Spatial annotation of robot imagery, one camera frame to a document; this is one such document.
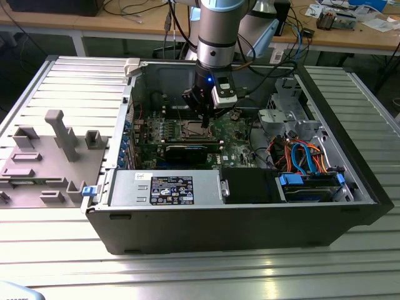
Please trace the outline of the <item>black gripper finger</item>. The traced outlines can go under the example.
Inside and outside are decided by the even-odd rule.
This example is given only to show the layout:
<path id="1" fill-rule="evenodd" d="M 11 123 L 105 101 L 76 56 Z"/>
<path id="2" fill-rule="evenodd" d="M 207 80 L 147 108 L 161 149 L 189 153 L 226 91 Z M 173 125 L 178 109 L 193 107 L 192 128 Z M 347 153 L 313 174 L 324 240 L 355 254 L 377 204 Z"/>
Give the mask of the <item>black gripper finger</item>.
<path id="1" fill-rule="evenodd" d="M 189 108 L 196 113 L 199 119 L 204 118 L 204 103 L 199 100 L 192 89 L 186 89 L 182 93 L 182 98 L 189 106 Z"/>
<path id="2" fill-rule="evenodd" d="M 202 128 L 208 128 L 210 119 L 214 116 L 214 103 L 212 101 L 204 102 L 201 106 Z"/>

